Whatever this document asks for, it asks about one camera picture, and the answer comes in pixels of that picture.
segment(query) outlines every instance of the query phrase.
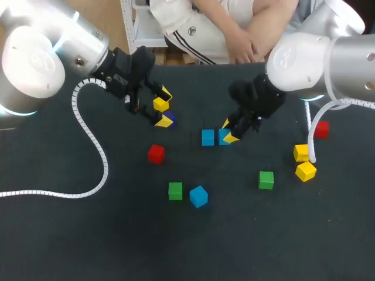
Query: red block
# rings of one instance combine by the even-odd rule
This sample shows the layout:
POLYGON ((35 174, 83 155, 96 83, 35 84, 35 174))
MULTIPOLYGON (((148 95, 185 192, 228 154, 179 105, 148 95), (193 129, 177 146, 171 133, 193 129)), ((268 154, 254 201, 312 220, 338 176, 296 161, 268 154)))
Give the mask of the red block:
POLYGON ((164 160, 165 149, 159 145, 152 145, 148 151, 148 160, 155 164, 161 164, 164 160))
POLYGON ((316 126, 314 137, 325 139, 329 134, 329 123, 327 121, 319 121, 316 126))

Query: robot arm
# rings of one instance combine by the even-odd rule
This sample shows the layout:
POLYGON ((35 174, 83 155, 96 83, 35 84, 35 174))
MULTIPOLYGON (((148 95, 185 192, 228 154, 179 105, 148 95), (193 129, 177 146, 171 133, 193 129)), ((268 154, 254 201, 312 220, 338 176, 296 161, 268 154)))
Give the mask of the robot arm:
POLYGON ((0 64, 0 129, 14 128, 61 88, 64 68, 104 80, 127 107, 158 125, 161 112, 140 104, 143 82, 164 101, 171 99, 148 75, 155 56, 142 47, 133 55, 109 49, 109 39, 61 0, 1 0, 6 41, 0 64))
POLYGON ((238 103, 224 128, 235 142, 269 118, 287 94, 318 105, 341 98, 375 102, 375 35, 362 35, 360 16, 342 0, 325 0, 298 32, 272 50, 266 72, 250 83, 234 82, 229 92, 238 103))

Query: white shelf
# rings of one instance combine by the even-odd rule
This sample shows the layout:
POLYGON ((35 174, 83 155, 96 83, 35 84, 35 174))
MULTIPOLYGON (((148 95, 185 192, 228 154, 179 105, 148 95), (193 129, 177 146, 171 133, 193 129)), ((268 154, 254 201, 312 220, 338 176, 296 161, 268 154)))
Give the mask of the white shelf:
POLYGON ((136 47, 167 47, 159 23, 147 9, 137 10, 134 35, 136 47))
POLYGON ((167 47, 162 29, 152 16, 149 6, 146 5, 146 0, 120 0, 120 3, 131 54, 141 46, 167 47), (132 8, 137 14, 134 24, 132 8))

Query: screw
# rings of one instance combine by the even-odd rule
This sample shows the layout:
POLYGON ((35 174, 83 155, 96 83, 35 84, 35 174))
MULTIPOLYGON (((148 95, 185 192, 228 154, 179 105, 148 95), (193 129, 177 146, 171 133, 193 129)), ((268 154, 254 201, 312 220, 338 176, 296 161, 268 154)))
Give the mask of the screw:
POLYGON ((367 56, 368 61, 374 61, 375 60, 375 53, 371 53, 367 56))
POLYGON ((375 90, 375 83, 372 83, 372 82, 367 82, 366 85, 364 85, 364 87, 368 90, 375 90))
POLYGON ((76 66, 78 66, 78 67, 84 66, 84 60, 83 59, 78 58, 78 59, 75 60, 75 63, 76 63, 76 66))

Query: yellow block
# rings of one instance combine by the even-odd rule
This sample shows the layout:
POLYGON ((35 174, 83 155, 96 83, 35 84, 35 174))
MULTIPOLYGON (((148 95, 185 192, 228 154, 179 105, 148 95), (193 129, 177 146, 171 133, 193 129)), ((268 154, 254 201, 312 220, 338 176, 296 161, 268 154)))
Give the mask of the yellow block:
POLYGON ((226 135, 226 137, 223 140, 228 143, 239 141, 239 139, 237 139, 235 136, 232 136, 232 133, 229 133, 228 135, 226 135))
POLYGON ((293 155, 296 162, 309 161, 308 145, 296 145, 294 147, 293 155))
POLYGON ((169 126, 171 126, 173 124, 173 121, 170 120, 167 116, 165 116, 163 114, 163 117, 162 119, 155 124, 155 126, 158 126, 158 127, 164 127, 164 128, 168 128, 169 126))
POLYGON ((315 177, 316 168, 310 162, 305 162, 298 165, 295 174, 305 182, 315 177))
POLYGON ((169 108, 169 102, 163 100, 162 98, 156 98, 154 99, 154 109, 158 110, 160 112, 164 112, 168 110, 169 108))
POLYGON ((228 118, 227 118, 227 119, 225 120, 225 123, 224 123, 222 129, 225 129, 225 127, 226 127, 228 124, 229 124, 229 120, 228 120, 228 118))
POLYGON ((172 96, 172 95, 170 94, 170 92, 164 87, 164 85, 163 85, 162 90, 163 90, 164 92, 166 92, 168 95, 171 96, 171 97, 168 99, 168 101, 170 101, 170 100, 173 98, 173 96, 172 96))

